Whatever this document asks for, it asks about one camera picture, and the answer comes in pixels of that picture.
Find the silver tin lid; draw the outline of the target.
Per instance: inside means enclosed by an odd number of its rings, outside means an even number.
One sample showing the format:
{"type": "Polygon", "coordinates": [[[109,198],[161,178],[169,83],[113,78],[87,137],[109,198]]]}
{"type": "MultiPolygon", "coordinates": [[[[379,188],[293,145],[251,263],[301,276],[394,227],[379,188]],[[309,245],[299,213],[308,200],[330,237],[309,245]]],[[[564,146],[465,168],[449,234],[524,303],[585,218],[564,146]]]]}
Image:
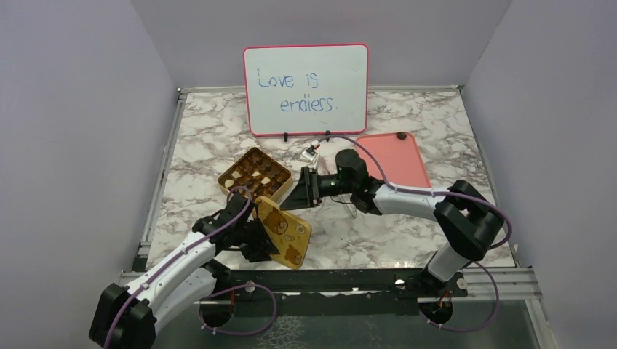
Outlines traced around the silver tin lid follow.
{"type": "Polygon", "coordinates": [[[263,224],[269,241],[274,246],[269,257],[281,265],[298,270],[306,257],[311,226],[303,219],[282,211],[279,205],[265,196],[257,197],[256,217],[263,224]]]}

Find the gold chocolate box tray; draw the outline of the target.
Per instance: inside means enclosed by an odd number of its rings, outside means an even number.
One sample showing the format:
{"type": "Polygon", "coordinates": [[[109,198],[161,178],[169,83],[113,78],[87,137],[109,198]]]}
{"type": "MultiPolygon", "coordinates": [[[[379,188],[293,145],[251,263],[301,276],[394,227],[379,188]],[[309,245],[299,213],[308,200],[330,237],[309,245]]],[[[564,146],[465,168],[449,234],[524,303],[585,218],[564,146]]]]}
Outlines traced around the gold chocolate box tray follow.
{"type": "Polygon", "coordinates": [[[292,172],[260,148],[240,156],[219,178],[224,193],[237,186],[247,187],[253,198],[264,196],[278,202],[293,184],[292,172]]]}

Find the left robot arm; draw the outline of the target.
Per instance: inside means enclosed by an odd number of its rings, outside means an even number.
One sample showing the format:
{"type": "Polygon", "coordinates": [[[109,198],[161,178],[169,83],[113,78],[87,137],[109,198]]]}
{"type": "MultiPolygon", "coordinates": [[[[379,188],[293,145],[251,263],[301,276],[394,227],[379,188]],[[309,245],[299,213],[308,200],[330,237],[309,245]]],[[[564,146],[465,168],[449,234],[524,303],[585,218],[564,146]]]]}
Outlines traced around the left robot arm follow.
{"type": "Polygon", "coordinates": [[[228,268],[215,257],[238,248],[249,262],[267,261],[276,248],[263,223],[251,216],[250,191],[236,186],[226,207],[194,223],[161,262],[124,286],[112,283],[98,301],[88,337],[102,348],[151,348],[157,334],[201,298],[228,291],[228,268]]]}

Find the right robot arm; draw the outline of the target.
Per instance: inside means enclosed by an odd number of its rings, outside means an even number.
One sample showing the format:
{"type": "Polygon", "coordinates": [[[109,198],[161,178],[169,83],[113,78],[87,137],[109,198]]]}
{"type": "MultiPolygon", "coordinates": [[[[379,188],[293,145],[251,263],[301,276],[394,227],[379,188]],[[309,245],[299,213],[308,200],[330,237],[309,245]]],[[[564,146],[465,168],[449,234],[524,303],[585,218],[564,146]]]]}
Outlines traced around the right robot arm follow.
{"type": "Polygon", "coordinates": [[[361,213],[403,214],[436,222],[447,243],[419,278],[428,295],[437,296],[459,270],[483,260],[503,227],[503,215],[466,181],[458,180],[446,190],[433,192],[397,187],[369,175],[365,160],[354,149],[338,151],[335,165],[332,175],[303,167],[281,210],[308,209],[319,206],[325,197],[348,194],[361,213]]]}

